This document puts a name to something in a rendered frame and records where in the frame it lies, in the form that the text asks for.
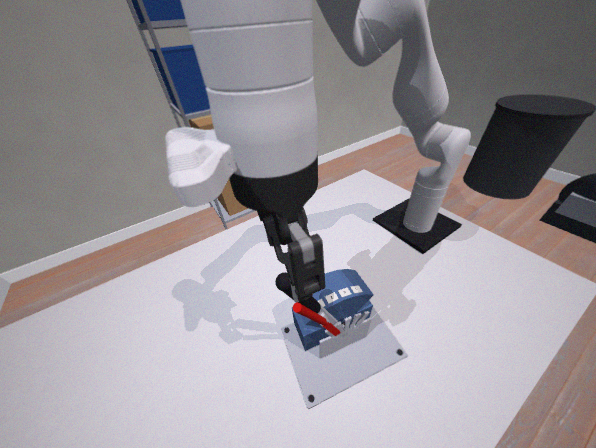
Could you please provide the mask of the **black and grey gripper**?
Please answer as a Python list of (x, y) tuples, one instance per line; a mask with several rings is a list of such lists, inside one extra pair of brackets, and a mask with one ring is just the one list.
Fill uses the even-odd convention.
[[(288, 175), (251, 178), (233, 173), (229, 180), (237, 201), (257, 211), (263, 222), (269, 245), (285, 264), (294, 301), (301, 303), (325, 289), (323, 241), (319, 234), (310, 236), (303, 208), (318, 187), (318, 155)], [(288, 245), (288, 252), (280, 244)]]

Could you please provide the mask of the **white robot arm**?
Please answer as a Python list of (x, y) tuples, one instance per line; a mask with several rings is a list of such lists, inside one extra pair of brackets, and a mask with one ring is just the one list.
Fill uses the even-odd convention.
[[(181, 204), (197, 207), (215, 200), (233, 173), (271, 178), (314, 162), (318, 115), (312, 0), (180, 2), (214, 127), (175, 128), (166, 135), (169, 183)], [(407, 33), (393, 104), (419, 153), (441, 165), (418, 171), (403, 224), (414, 232), (428, 232), (471, 133), (439, 122), (429, 129), (447, 109), (449, 95), (425, 2), (316, 2), (340, 46), (358, 66), (376, 61)]]

